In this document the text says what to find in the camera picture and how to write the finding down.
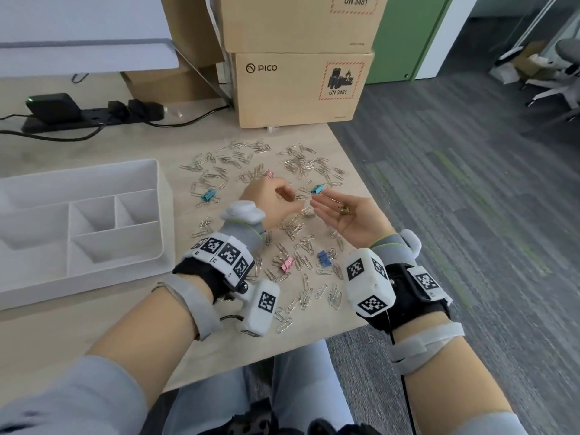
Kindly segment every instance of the office chair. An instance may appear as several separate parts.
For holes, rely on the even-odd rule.
[[[531,106],[538,99],[543,97],[561,94],[564,96],[570,109],[580,107],[578,100],[580,100],[580,39],[566,38],[561,39],[556,43],[556,53],[560,58],[568,61],[570,65],[564,73],[560,73],[558,80],[538,80],[528,79],[521,89],[527,85],[537,85],[539,87],[548,88],[545,92],[535,95],[530,102],[526,103],[526,107]]]

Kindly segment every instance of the person's left arm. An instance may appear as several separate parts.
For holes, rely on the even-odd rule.
[[[263,211],[261,225],[269,230],[301,210],[303,203],[294,197],[284,179],[262,179],[251,182],[240,199]],[[237,219],[226,219],[221,232],[235,236],[251,252],[261,241],[255,225]],[[202,278],[179,276],[214,302]],[[169,289],[158,288],[106,331],[54,386],[0,409],[0,435],[68,435],[85,433],[88,427],[99,434],[139,433],[148,409],[197,334],[188,309]]]

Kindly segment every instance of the green door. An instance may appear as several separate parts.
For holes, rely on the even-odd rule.
[[[388,0],[367,84],[412,79],[451,0]]]

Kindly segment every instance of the pink binder clip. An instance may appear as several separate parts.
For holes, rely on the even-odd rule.
[[[284,263],[282,263],[282,265],[280,266],[280,269],[282,269],[282,271],[284,273],[288,273],[290,271],[290,267],[292,267],[293,263],[294,263],[294,258],[292,256],[288,256],[284,260]]]

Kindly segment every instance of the white organizer tray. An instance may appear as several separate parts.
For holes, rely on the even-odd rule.
[[[174,265],[173,194],[157,160],[0,179],[0,310]]]

